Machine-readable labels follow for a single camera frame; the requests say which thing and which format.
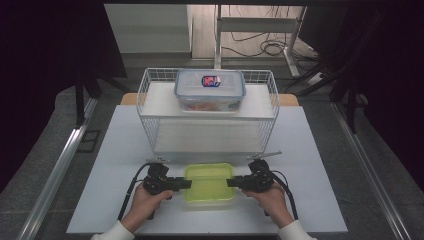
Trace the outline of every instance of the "gray floor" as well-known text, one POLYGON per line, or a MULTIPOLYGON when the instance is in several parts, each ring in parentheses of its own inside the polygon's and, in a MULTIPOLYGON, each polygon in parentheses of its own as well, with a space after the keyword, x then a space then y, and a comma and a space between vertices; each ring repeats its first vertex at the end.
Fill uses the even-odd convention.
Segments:
MULTIPOLYGON (((140 56, 124 56, 129 79, 126 86, 137 89, 139 75, 149 67, 211 67, 212 61, 190 59, 143 60, 140 56)), ((276 78, 289 76, 281 60, 224 61, 230 69, 271 69, 276 78)), ((86 179, 95 161, 96 153, 107 130, 114 107, 123 93, 99 80, 103 95, 95 109, 94 117, 71 162, 36 239, 89 239, 89 236, 65 234, 86 179), (97 143, 89 141, 97 135, 97 143)), ((304 88, 306 81, 292 90, 304 88)), ((313 234, 319 239, 395 239, 386 217, 371 190, 358 159, 328 101, 331 86, 307 97, 299 98, 309 121, 312 133, 322 156, 324 166, 347 224, 348 233, 313 234)), ((14 239, 21 230, 55 161, 58 159, 75 123, 74 91, 68 89, 57 96, 56 110, 25 163, 0 195, 0 239, 14 239)), ((362 110, 358 109, 356 126, 358 136, 365 146, 387 191, 396 203, 407 228, 415 239, 424 239, 424 194, 412 181, 396 156, 370 126, 362 110)))

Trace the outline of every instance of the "hand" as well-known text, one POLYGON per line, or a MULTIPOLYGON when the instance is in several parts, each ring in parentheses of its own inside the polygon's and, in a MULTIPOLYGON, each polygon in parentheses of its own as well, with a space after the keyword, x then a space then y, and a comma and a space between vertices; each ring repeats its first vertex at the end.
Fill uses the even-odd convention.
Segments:
POLYGON ((135 189, 130 211, 121 220, 122 225, 134 233, 146 222, 150 214, 159 208, 160 202, 171 197, 173 193, 173 191, 167 190, 158 195, 150 195, 143 188, 143 182, 141 182, 135 189))
POLYGON ((259 206, 269 214, 271 220, 279 228, 283 228, 294 221, 287 209, 284 189, 278 183, 274 182, 266 192, 257 193, 245 190, 242 190, 242 192, 248 197, 255 198, 259 202, 259 206))

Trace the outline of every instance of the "sticker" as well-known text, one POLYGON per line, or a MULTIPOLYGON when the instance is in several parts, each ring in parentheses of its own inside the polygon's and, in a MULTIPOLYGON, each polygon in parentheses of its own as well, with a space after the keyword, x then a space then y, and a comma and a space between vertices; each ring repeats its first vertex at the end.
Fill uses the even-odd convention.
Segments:
POLYGON ((202 78, 203 87, 219 87, 221 79, 218 76, 204 76, 202 78))

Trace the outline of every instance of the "white table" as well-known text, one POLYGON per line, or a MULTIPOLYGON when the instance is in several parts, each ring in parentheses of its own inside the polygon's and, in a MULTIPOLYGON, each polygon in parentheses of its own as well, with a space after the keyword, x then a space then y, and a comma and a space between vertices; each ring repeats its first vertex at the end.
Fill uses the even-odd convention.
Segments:
MULTIPOLYGON (((346 232, 302 107, 281 107, 266 152, 278 150, 283 154, 266 161, 272 170, 279 170, 287 177, 305 230, 346 232)), ((135 106, 117 106, 67 233, 101 233, 113 226, 131 179, 145 159, 152 156, 135 106)), ((235 175, 250 173, 245 157, 170 160, 165 164, 170 168, 169 177, 183 176, 186 165, 204 162, 228 162, 233 165, 235 175)), ((275 234, 277 230, 257 202, 239 190, 229 203, 205 208, 187 204, 180 191, 172 200, 163 201, 154 220, 136 234, 252 235, 275 234)))

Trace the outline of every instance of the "wire basket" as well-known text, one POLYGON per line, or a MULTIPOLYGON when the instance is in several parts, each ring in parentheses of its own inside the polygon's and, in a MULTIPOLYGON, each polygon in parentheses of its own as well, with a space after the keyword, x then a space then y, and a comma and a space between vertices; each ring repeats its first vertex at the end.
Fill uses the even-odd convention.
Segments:
POLYGON ((155 154, 263 153, 279 112, 274 76, 240 70, 246 96, 234 114, 182 111, 174 95, 178 68, 148 68, 137 95, 137 111, 155 154))

